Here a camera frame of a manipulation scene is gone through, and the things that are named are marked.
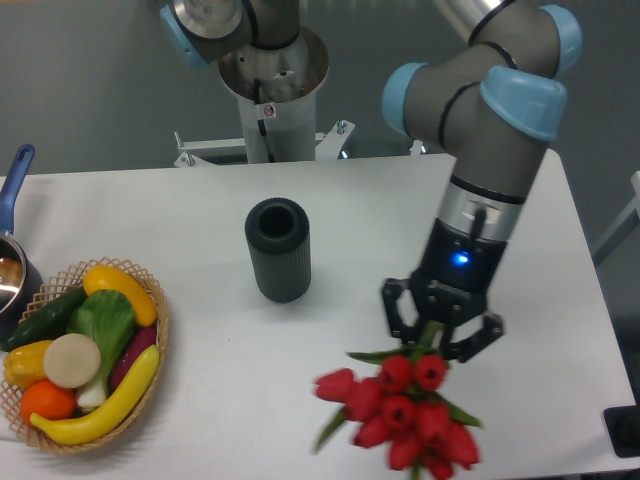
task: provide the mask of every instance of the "blue led light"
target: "blue led light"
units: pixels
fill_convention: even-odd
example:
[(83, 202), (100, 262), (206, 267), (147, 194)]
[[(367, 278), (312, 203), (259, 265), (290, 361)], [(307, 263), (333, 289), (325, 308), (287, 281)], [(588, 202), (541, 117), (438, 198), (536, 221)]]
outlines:
[(469, 254), (467, 252), (459, 252), (453, 254), (453, 264), (456, 267), (461, 267), (469, 263)]

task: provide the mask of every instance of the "black ribbed cylinder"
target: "black ribbed cylinder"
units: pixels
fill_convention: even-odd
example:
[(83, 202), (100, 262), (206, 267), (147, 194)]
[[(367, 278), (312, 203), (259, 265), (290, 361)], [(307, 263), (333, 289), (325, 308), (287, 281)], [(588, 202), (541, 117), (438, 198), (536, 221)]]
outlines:
[(244, 224), (258, 288), (274, 302), (291, 302), (311, 283), (309, 219), (300, 205), (270, 198), (251, 209)]

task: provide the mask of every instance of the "tulip bouquet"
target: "tulip bouquet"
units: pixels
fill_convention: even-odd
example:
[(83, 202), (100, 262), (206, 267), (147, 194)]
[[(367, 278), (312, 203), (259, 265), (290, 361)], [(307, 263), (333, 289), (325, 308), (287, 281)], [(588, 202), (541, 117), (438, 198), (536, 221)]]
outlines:
[(449, 364), (430, 346), (434, 334), (431, 326), (421, 343), (348, 354), (380, 365), (375, 377), (358, 380), (343, 368), (318, 378), (316, 396), (342, 405), (320, 433), (315, 451), (351, 421), (360, 424), (352, 439), (355, 446), (387, 443), (387, 466), (410, 469), (412, 480), (419, 479), (423, 469), (436, 480), (447, 480), (454, 475), (454, 464), (469, 470), (478, 463), (478, 448), (467, 427), (480, 427), (480, 421), (438, 393)]

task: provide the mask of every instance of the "woven basket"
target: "woven basket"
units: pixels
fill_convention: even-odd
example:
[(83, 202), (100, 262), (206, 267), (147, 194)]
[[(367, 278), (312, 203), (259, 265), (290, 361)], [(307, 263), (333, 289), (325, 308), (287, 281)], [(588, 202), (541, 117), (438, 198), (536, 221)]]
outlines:
[(160, 284), (153, 278), (153, 275), (139, 265), (132, 263), (130, 260), (111, 260), (105, 257), (101, 260), (80, 262), (77, 265), (70, 266), (69, 269), (64, 272), (58, 272), (58, 275), (50, 278), (49, 283), (42, 285), (40, 292), (33, 296), (33, 301), (27, 306), (27, 310), (22, 314), (22, 320), (31, 316), (36, 310), (46, 303), (59, 297), (69, 288), (80, 287), (82, 279), (87, 271), (98, 264), (111, 265), (125, 271), (140, 285), (142, 285), (153, 298), (156, 309), (158, 310), (158, 333), (156, 343), (160, 352), (160, 364), (158, 365), (158, 369), (151, 381), (151, 384), (149, 385), (149, 388), (147, 388), (147, 391), (140, 399), (140, 402), (136, 405), (129, 416), (115, 428), (115, 430), (98, 440), (75, 446), (61, 445), (54, 442), (40, 430), (31, 428), (25, 424), (20, 417), (20, 399), (22, 398), (21, 390), (18, 387), (9, 385), (6, 381), (2, 380), (2, 383), (0, 384), (0, 406), (5, 412), (5, 417), (9, 420), (9, 428), (11, 428), (18, 438), (24, 441), (27, 445), (37, 447), (43, 452), (56, 455), (73, 455), (93, 450), (117, 438), (127, 428), (129, 428), (142, 413), (142, 410), (145, 408), (156, 389), (156, 384), (162, 370), (169, 336), (169, 311), (167, 301)]

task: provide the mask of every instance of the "orange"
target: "orange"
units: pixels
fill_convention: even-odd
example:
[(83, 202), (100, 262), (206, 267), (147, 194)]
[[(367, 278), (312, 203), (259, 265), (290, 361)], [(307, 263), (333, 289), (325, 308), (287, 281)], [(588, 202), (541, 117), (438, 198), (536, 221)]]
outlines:
[(48, 420), (65, 420), (71, 418), (76, 407), (76, 396), (73, 390), (60, 388), (49, 380), (34, 383), (22, 394), (20, 416), (31, 425), (31, 414)]

